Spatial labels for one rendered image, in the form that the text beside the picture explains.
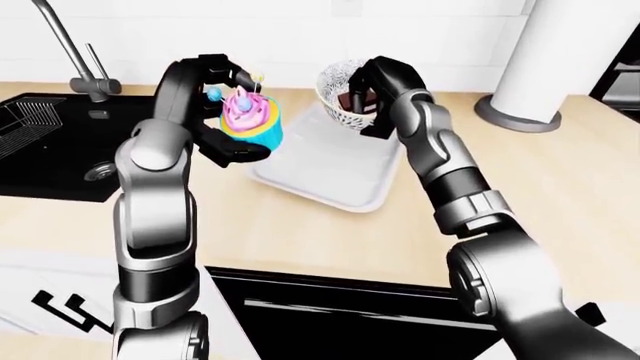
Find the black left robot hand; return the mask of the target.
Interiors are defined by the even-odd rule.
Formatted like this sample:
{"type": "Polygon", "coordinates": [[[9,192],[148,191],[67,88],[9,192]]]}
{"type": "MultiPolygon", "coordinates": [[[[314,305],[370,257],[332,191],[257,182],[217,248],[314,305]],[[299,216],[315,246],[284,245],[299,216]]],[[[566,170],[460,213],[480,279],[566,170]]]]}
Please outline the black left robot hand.
{"type": "Polygon", "coordinates": [[[209,128],[205,119],[218,117],[223,111],[223,102],[211,101],[205,95],[203,86],[224,84],[230,88],[240,86],[249,91],[261,91],[261,86],[251,79],[250,74],[239,65],[231,62],[224,54],[199,55],[194,59],[200,67],[200,94],[196,101],[196,121],[191,126],[194,141],[199,152],[219,167],[226,168],[231,163],[250,163],[262,161],[271,155],[265,146],[234,140],[217,128],[209,128]]]}

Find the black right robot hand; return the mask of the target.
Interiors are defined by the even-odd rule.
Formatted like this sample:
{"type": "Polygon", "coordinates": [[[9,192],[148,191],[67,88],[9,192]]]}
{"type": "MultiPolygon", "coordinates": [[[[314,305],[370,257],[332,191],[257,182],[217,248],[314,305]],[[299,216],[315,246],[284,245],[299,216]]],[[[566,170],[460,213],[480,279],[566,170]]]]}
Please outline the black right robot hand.
{"type": "Polygon", "coordinates": [[[349,79],[351,113],[364,114],[369,91],[375,94],[376,117],[360,134],[387,140],[395,129],[390,119],[394,102],[407,92],[426,90],[426,85],[411,65],[385,56],[369,59],[349,79]]]}

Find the chocolate cake slice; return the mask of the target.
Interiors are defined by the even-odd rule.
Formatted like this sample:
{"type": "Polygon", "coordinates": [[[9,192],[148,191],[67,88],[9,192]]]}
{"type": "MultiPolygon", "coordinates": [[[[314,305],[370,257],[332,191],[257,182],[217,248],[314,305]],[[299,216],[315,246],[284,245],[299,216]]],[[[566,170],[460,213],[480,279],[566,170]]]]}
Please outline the chocolate cake slice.
{"type": "MultiPolygon", "coordinates": [[[[353,110],[353,99],[359,98],[363,92],[354,92],[351,94],[350,92],[344,92],[337,96],[338,104],[342,110],[348,113],[355,113],[353,110]]],[[[361,101],[362,104],[362,112],[361,114],[371,114],[376,112],[377,107],[377,95],[371,89],[365,92],[364,101],[361,101]]]]}

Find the colourful frosted cupcake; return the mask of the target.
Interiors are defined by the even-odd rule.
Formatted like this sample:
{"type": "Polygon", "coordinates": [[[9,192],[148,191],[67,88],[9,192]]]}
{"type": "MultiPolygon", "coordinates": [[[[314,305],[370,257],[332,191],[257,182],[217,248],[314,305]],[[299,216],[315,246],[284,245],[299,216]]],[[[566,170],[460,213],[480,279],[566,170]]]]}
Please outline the colourful frosted cupcake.
{"type": "Polygon", "coordinates": [[[283,140],[280,107],[273,98],[261,95],[258,86],[264,75],[249,74],[253,82],[250,89],[236,86],[231,95],[223,99],[218,87],[206,90],[209,101],[222,105],[220,129],[234,140],[265,146],[270,151],[277,149],[283,140]]]}

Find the white rectangular tray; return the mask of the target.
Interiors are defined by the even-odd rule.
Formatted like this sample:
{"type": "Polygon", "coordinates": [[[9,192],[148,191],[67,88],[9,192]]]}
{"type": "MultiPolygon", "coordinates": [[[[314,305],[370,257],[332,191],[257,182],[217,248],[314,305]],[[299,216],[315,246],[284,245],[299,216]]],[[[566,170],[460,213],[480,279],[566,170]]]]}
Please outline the white rectangular tray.
{"type": "Polygon", "coordinates": [[[403,148],[397,137],[363,137],[316,102],[284,126],[284,140],[247,176],[337,209],[368,213],[385,202],[403,148]]]}

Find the silver sink drain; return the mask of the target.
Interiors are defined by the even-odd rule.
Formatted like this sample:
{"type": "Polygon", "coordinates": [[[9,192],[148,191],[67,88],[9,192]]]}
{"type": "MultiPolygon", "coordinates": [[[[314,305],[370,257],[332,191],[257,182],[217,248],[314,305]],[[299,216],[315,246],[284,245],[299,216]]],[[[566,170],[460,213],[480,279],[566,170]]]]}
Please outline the silver sink drain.
{"type": "Polygon", "coordinates": [[[104,179],[109,179],[117,176],[117,167],[111,161],[103,161],[98,164],[94,164],[84,174],[83,179],[85,182],[98,182],[104,179]]]}

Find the white column with grey base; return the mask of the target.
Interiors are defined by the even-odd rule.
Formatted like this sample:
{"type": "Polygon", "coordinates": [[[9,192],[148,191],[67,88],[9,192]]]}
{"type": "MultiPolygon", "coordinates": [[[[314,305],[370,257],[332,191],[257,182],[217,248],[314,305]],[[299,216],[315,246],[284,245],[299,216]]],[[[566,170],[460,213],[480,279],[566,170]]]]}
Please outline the white column with grey base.
{"type": "Polygon", "coordinates": [[[560,108],[590,92],[640,24],[640,0],[535,0],[481,119],[512,131],[560,128],[560,108]]]}

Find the black kitchen sink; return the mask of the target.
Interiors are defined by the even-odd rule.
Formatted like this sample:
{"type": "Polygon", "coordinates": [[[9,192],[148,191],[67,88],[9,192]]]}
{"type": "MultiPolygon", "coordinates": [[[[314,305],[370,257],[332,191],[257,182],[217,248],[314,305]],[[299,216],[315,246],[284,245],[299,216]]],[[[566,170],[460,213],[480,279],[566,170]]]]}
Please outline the black kitchen sink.
{"type": "Polygon", "coordinates": [[[0,159],[0,196],[103,203],[119,188],[118,176],[85,182],[84,174],[103,161],[114,163],[117,148],[138,122],[150,118],[150,95],[115,95],[94,103],[88,95],[27,92],[65,98],[55,109],[63,125],[18,152],[0,159]]]}

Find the grey kitchen faucet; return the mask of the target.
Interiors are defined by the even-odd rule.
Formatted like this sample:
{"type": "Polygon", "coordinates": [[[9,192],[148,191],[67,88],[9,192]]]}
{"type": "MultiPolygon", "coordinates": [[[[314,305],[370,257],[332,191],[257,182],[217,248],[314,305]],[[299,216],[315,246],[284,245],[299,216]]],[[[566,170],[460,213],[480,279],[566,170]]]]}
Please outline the grey kitchen faucet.
{"type": "Polygon", "coordinates": [[[101,78],[94,77],[49,2],[47,0],[31,0],[31,2],[38,8],[48,23],[79,74],[79,77],[69,80],[70,89],[78,94],[88,95],[94,103],[102,103],[107,101],[111,95],[119,95],[122,92],[121,83],[108,76],[92,45],[87,43],[85,47],[102,75],[101,78]]]}

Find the black oven front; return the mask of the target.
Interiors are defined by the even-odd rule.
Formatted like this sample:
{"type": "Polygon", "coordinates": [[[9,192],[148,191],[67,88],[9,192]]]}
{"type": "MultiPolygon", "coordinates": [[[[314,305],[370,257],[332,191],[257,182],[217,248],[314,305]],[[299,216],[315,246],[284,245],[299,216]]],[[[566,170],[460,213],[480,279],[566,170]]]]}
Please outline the black oven front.
{"type": "Polygon", "coordinates": [[[475,360],[501,339],[447,287],[207,271],[261,360],[475,360]]]}

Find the black shelf unit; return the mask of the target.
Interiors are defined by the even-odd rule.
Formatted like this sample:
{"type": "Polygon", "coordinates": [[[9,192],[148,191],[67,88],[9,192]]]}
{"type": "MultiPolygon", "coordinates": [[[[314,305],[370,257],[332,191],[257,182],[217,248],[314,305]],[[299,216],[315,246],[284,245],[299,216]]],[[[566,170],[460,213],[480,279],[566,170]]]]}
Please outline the black shelf unit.
{"type": "Polygon", "coordinates": [[[589,97],[621,113],[640,125],[640,24],[636,26],[621,50],[608,65],[589,97]],[[629,98],[607,96],[623,75],[637,76],[629,98]]]}

